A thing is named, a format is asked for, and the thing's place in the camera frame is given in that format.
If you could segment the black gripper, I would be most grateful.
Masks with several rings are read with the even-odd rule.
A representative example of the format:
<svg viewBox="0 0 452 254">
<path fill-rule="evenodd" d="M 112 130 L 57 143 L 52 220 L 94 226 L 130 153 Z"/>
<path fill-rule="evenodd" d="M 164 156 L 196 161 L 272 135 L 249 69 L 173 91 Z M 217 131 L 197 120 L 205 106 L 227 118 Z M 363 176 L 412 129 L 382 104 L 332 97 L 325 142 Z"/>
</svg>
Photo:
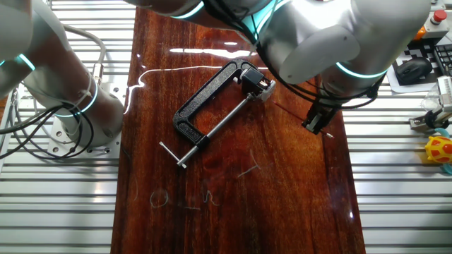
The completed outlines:
<svg viewBox="0 0 452 254">
<path fill-rule="evenodd" d="M 322 106 L 320 101 L 316 99 L 311 105 L 307 118 L 303 121 L 303 127 L 314 134 L 323 132 L 323 129 L 331 122 L 333 117 L 338 113 L 339 109 L 332 108 L 331 105 Z"/>
</svg>

